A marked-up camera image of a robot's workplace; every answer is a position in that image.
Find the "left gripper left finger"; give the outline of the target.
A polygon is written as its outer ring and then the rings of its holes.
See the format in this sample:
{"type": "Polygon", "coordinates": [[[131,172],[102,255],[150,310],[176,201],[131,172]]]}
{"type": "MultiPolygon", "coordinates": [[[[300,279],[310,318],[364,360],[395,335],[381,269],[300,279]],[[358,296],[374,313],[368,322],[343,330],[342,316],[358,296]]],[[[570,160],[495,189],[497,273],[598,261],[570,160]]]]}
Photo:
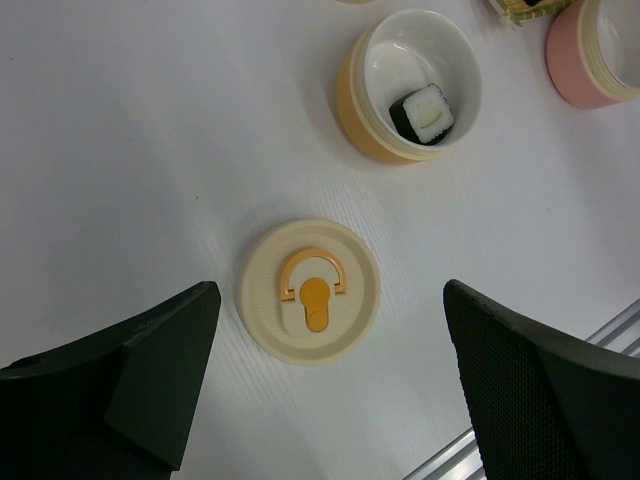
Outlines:
{"type": "Polygon", "coordinates": [[[4,479],[168,479],[179,470],[218,323],[200,282],[1,370],[4,479]]]}

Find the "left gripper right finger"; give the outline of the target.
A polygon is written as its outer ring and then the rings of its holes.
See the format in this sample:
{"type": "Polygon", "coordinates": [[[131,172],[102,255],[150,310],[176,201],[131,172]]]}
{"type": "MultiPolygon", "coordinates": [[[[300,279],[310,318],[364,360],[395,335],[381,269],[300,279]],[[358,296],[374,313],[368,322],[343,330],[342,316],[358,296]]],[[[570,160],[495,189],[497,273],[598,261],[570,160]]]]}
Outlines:
{"type": "Polygon", "coordinates": [[[636,479],[639,361],[450,280],[445,317],[489,479],[636,479]]]}

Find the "sushi roll green centre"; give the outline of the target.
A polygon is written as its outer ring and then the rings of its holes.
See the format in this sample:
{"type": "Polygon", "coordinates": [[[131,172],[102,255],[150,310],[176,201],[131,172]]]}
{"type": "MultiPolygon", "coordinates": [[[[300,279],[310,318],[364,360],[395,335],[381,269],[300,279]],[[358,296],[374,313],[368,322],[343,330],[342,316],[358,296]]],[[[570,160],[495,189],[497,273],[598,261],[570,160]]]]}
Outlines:
{"type": "Polygon", "coordinates": [[[455,123],[451,107],[435,83],[396,100],[389,115],[401,137],[424,146],[441,142],[455,123]]]}

